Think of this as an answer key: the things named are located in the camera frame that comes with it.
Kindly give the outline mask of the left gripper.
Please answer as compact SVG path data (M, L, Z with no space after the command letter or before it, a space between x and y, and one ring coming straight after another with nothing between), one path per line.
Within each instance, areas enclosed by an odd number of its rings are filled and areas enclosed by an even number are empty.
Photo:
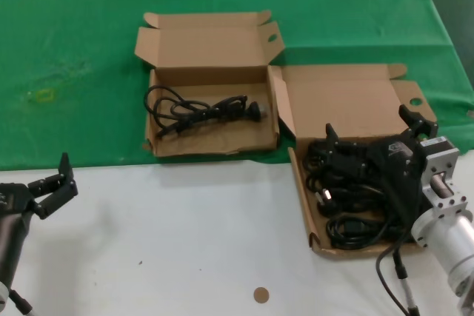
M58 173L24 184L1 184L1 216L34 212L46 219L78 195L69 155L63 152Z

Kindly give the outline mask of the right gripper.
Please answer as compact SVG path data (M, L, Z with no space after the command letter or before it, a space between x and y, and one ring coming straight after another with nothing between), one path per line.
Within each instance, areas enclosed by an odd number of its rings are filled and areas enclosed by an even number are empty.
M372 142L368 151L366 144L341 141L332 125L326 124L326 163L344 175L364 175L367 154L405 226L412 226L428 211L439 219L461 215L471 221L467 199L453 183L459 149L444 136L436 137L438 124L421 113L402 104L398 114L407 129ZM419 141L420 135L431 139Z

